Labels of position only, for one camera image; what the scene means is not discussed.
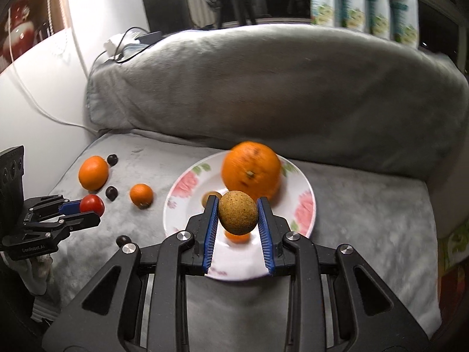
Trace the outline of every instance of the brown fruit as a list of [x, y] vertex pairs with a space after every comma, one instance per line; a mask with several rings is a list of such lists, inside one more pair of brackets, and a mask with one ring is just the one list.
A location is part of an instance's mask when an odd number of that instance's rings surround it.
[[246, 193], [232, 190], [223, 195], [218, 204], [221, 225], [231, 234], [243, 236], [257, 225], [257, 207]]
[[205, 195], [203, 195], [202, 197], [202, 206], [204, 208], [207, 206], [208, 196], [211, 196], [211, 195], [217, 196], [218, 200], [221, 199], [221, 193], [218, 193], [215, 190], [211, 190], [210, 192], [205, 193]]
[[106, 184], [109, 177], [109, 166], [100, 156], [86, 159], [78, 171], [78, 180], [86, 190], [98, 190]]
[[240, 190], [254, 201], [262, 196], [270, 200], [280, 186], [281, 163], [266, 145], [243, 142], [226, 155], [221, 178], [228, 190]]
[[153, 190], [147, 184], [137, 184], [129, 192], [130, 199], [140, 209], [148, 208], [153, 202]]

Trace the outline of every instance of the orange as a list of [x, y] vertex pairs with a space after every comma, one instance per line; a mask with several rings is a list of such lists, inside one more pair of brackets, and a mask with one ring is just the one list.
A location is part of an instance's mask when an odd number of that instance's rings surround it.
[[153, 202], [153, 190], [147, 184], [137, 184], [129, 192], [130, 199], [140, 209], [148, 208]]
[[281, 163], [266, 145], [243, 142], [225, 157], [221, 178], [228, 190], [240, 190], [254, 201], [263, 196], [271, 199], [280, 186]]
[[109, 177], [109, 166], [100, 156], [86, 159], [78, 171], [78, 180], [86, 190], [98, 190], [106, 184]]
[[246, 243], [251, 238], [251, 233], [243, 234], [242, 236], [236, 236], [225, 230], [225, 236], [233, 243]]

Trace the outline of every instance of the tomato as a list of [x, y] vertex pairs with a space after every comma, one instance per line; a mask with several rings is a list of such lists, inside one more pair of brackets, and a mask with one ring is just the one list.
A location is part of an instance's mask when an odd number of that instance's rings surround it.
[[80, 212], [83, 213], [85, 211], [93, 211], [99, 217], [101, 217], [104, 213], [104, 202], [96, 196], [95, 194], [89, 194], [80, 202]]

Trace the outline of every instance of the plate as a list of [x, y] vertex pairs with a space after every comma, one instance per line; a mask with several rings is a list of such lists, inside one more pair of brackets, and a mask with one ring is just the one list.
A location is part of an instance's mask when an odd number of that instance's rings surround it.
[[[166, 197], [163, 226], [166, 236], [186, 228], [190, 217], [203, 212], [202, 197], [211, 190], [228, 191], [221, 179], [221, 166], [228, 151], [204, 158], [186, 170]], [[281, 187], [270, 204], [275, 215], [285, 218], [290, 229], [306, 237], [316, 220], [316, 200], [306, 176], [291, 161], [278, 156], [282, 164]], [[223, 281], [244, 281], [267, 275], [257, 227], [248, 243], [235, 244], [218, 224], [212, 266], [207, 276]]]

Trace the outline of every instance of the red decoration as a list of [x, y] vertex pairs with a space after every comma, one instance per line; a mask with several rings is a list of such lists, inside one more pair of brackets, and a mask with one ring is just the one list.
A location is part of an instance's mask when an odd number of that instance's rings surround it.
[[10, 39], [11, 36], [11, 52], [13, 59], [17, 59], [20, 55], [27, 52], [34, 44], [34, 25], [28, 20], [30, 9], [28, 0], [16, 1], [11, 6], [11, 23], [8, 19], [5, 24], [6, 39], [3, 43], [3, 57], [7, 62], [11, 63], [10, 57]]

